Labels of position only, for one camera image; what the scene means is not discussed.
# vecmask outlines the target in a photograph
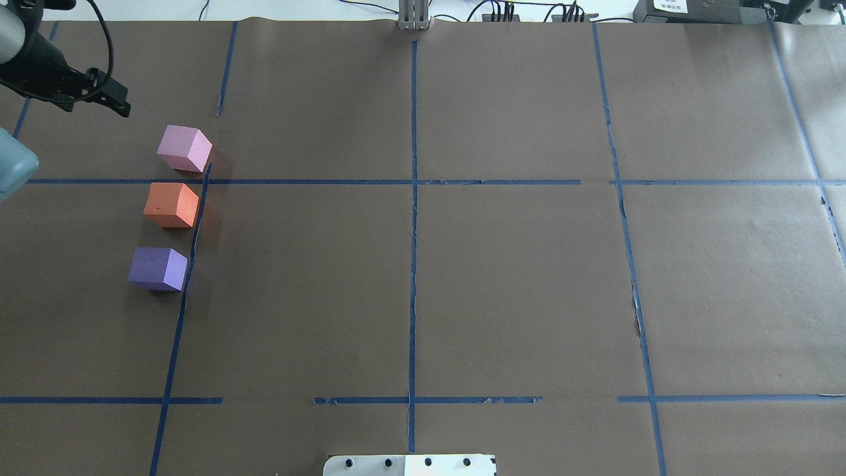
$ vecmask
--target white label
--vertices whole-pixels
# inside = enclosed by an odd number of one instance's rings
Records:
[[[687,0],[652,0],[652,4],[658,10],[673,12],[675,14],[687,13]]]

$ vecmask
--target metal bracket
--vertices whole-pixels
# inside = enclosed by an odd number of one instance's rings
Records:
[[[380,455],[330,457],[323,476],[496,476],[491,455]]]
[[[400,30],[429,30],[429,0],[399,0]]]

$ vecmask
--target cable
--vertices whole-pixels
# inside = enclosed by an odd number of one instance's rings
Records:
[[[454,19],[455,21],[458,21],[458,22],[460,22],[460,21],[461,21],[460,19],[457,19],[457,18],[453,17],[452,15],[447,15],[447,14],[439,14],[439,15],[435,15],[435,16],[433,16],[432,18],[441,18],[441,17],[443,17],[443,18],[451,18],[451,19]]]
[[[200,21],[200,20],[202,20],[202,19],[203,19],[203,14],[206,12],[206,8],[209,8],[209,2],[210,2],[210,1],[211,1],[211,0],[206,0],[206,4],[205,4],[205,5],[203,5],[203,9],[202,9],[202,10],[200,10],[200,18],[198,18],[198,19],[197,19],[197,21]]]
[[[567,13],[567,5],[564,5],[563,3],[556,3],[556,4],[552,5],[552,6],[549,8],[549,11],[547,11],[547,16],[543,17],[543,23],[546,23],[546,22],[547,22],[547,20],[549,19],[549,15],[551,15],[551,14],[552,14],[552,11],[553,11],[556,7],[561,7],[561,9],[563,10],[563,14],[566,14],[566,13]]]
[[[566,14],[564,14],[564,18],[562,18],[562,19],[561,19],[561,21],[562,21],[562,22],[566,21],[566,22],[568,22],[568,23],[573,22],[573,20],[574,20],[574,15],[576,15],[576,12],[578,12],[578,11],[579,11],[579,10],[578,10],[578,8],[579,8],[578,3],[577,3],[577,2],[573,2],[573,4],[572,4],[572,5],[570,5],[569,10],[567,10],[567,13],[566,13]]]
[[[479,7],[488,2],[491,3],[491,16],[493,16],[493,5],[498,5],[498,3],[496,3],[494,0],[482,0],[481,2],[478,2],[472,10],[470,10],[470,14],[467,15],[467,21],[470,21],[473,18],[473,14],[476,12],[476,10],[479,9]]]
[[[592,20],[591,20],[591,23],[599,23],[599,22],[601,22],[601,21],[611,21],[611,20],[613,20],[613,19],[623,19],[623,20],[626,20],[626,21],[630,21],[630,22],[632,22],[632,23],[637,23],[637,22],[636,22],[636,21],[634,21],[633,19],[631,19],[631,18],[625,18],[625,17],[612,17],[612,18],[603,18],[603,19],[592,19]]]
[[[339,1],[339,2],[341,2],[341,3],[349,3],[349,4],[351,4],[351,5],[366,5],[366,6],[368,6],[368,7],[381,8],[381,9],[383,9],[383,10],[386,10],[386,11],[388,11],[388,12],[391,12],[392,14],[397,14],[397,15],[399,15],[399,12],[398,12],[397,10],[391,10],[391,9],[390,9],[390,8],[388,8],[388,7],[383,7],[382,5],[376,5],[375,3],[351,2],[350,0],[338,0],[338,1]]]
[[[39,101],[44,101],[44,102],[51,102],[53,104],[70,104],[70,103],[73,103],[73,102],[88,101],[92,97],[100,94],[100,92],[103,90],[103,87],[106,85],[106,83],[108,83],[109,80],[112,79],[112,72],[113,72],[113,69],[114,69],[114,46],[112,44],[112,36],[109,35],[108,28],[106,27],[106,20],[103,19],[103,14],[100,13],[100,9],[97,7],[97,4],[94,3],[94,0],[88,0],[88,3],[91,4],[91,7],[94,9],[94,14],[97,15],[97,20],[100,21],[100,26],[103,29],[103,35],[106,36],[106,45],[108,46],[108,71],[106,72],[106,78],[103,80],[102,83],[100,83],[99,86],[95,87],[93,90],[89,91],[88,94],[85,94],[84,96],[81,96],[81,97],[75,97],[73,99],[53,99],[51,97],[44,97],[44,96],[39,96],[37,94],[32,94],[31,92],[28,92],[24,89],[21,89],[21,88],[17,87],[16,85],[8,83],[5,80],[0,80],[0,84],[6,86],[7,88],[11,89],[12,91],[17,92],[18,94],[20,94],[24,97],[30,97],[32,99],[37,99]]]

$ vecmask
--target blue painter's tape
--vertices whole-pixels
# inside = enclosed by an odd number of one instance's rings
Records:
[[[199,185],[203,180],[195,179],[30,179],[32,185],[148,185],[153,182]]]
[[[411,43],[411,291],[409,297],[409,454],[415,453],[417,365],[417,41]]]
[[[814,180],[620,180],[622,185],[814,185]]]
[[[18,116],[18,124],[15,125],[14,132],[12,133],[12,137],[14,137],[15,139],[17,139],[20,135],[20,129],[24,127],[24,119],[26,119],[26,113],[30,110],[30,102],[32,102],[32,100],[27,98],[27,100],[24,101],[24,106],[20,109],[20,116]]]
[[[0,404],[14,405],[162,405],[152,396],[0,396]],[[219,397],[172,398],[171,405],[221,405]]]
[[[212,185],[411,185],[411,180],[370,179],[213,179]]]
[[[161,397],[0,396],[0,403],[21,405],[161,405]]]
[[[179,317],[176,320],[176,332],[173,335],[173,348],[170,351],[170,363],[168,364],[168,377],[164,385],[164,397],[162,398],[162,410],[159,413],[158,430],[156,431],[156,444],[153,446],[153,457],[150,464],[150,476],[156,476],[158,471],[158,459],[162,452],[162,439],[164,438],[165,423],[168,420],[168,406],[170,405],[170,392],[173,388],[173,375],[176,373],[176,359],[179,355],[179,342],[182,340],[182,328],[185,321],[185,311],[188,307],[188,291],[191,284],[191,277],[194,274],[194,263],[197,253],[197,241],[200,238],[200,226],[203,222],[203,212],[206,209],[206,195],[208,194],[209,178],[212,175],[212,165],[209,164],[206,176],[203,178],[203,191],[200,194],[200,204],[197,207],[196,225],[194,227],[194,238],[191,241],[191,252],[188,256],[188,267],[185,270],[185,282],[182,291],[182,301],[179,303]]]
[[[478,405],[502,403],[506,405],[531,405],[542,401],[542,396],[418,396],[417,403],[426,405]]]
[[[420,185],[581,185],[581,180],[420,180]]]
[[[655,396],[658,403],[708,403],[736,401],[837,401],[846,402],[843,395],[665,395]],[[618,403],[649,403],[649,396],[618,396]]]
[[[232,53],[235,51],[235,37],[238,33],[238,22],[232,22],[232,32],[229,33],[229,51],[226,53],[226,66],[223,68],[223,80],[220,84],[220,97],[217,99],[217,112],[215,117],[219,118],[223,112],[223,103],[226,102],[226,87],[229,84],[229,70],[232,68]]]
[[[805,129],[805,122],[802,120],[801,114],[799,114],[799,107],[796,105],[796,97],[793,94],[793,87],[790,85],[787,70],[784,68],[784,62],[782,60],[782,49],[780,48],[780,46],[778,46],[778,38],[776,36],[776,27],[772,24],[772,22],[769,23],[769,26],[770,37],[772,38],[772,47],[776,52],[776,63],[778,65],[778,72],[781,74],[782,82],[784,83],[784,87],[787,90],[790,107],[793,109],[794,117],[796,118],[796,124],[799,126],[799,132],[802,135],[802,143],[803,145],[805,145],[805,151],[808,154],[810,167],[814,171],[814,178],[816,179],[816,183],[820,189],[820,197],[824,202],[823,207],[825,208],[826,215],[828,216],[828,223],[832,227],[834,240],[837,242],[838,250],[840,251],[840,260],[843,262],[843,266],[846,266],[846,248],[843,247],[843,236],[840,235],[838,221],[834,218],[834,212],[832,211],[831,201],[828,200],[826,187],[823,185],[822,177],[820,176],[820,168],[816,164],[814,150],[811,148],[810,141],[808,140],[808,132]]]
[[[221,397],[171,397],[169,405],[222,405]]]
[[[623,224],[623,238],[626,245],[626,258],[629,262],[629,278],[632,284],[632,297],[634,298],[634,313],[637,316],[638,327],[640,328],[640,351],[643,358],[643,368],[646,376],[646,390],[650,398],[650,411],[652,416],[652,433],[655,437],[655,449],[658,458],[658,471],[661,476],[667,476],[667,464],[664,458],[664,444],[661,437],[661,424],[658,421],[658,405],[655,401],[655,385],[652,381],[652,366],[649,359],[649,346],[646,340],[646,328],[643,324],[643,312],[640,305],[640,288],[637,282],[635,271],[635,256],[632,253],[631,234],[629,233],[629,219],[626,217],[623,186],[621,184],[620,167],[617,157],[617,146],[614,144],[614,136],[611,129],[611,107],[608,104],[608,90],[605,84],[605,70],[602,67],[602,49],[599,44],[599,30],[596,24],[591,24],[593,30],[593,46],[596,51],[596,68],[599,72],[599,86],[602,91],[602,106],[605,111],[605,124],[608,135],[608,146],[611,149],[612,166],[614,169],[615,188],[620,208],[620,220]]]
[[[314,399],[315,405],[408,405],[407,396],[330,396]]]
[[[415,403],[419,405],[470,405],[470,404],[504,404],[531,405],[542,401],[542,396],[416,396]],[[317,397],[315,405],[406,405],[407,396],[330,396]]]

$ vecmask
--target foam block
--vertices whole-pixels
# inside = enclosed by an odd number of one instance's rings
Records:
[[[186,184],[152,183],[144,216],[162,228],[191,228],[200,198]]]
[[[212,143],[194,127],[169,125],[164,130],[158,154],[176,170],[202,172],[206,168]]]
[[[170,248],[135,248],[130,283],[150,291],[181,291],[188,258]]]

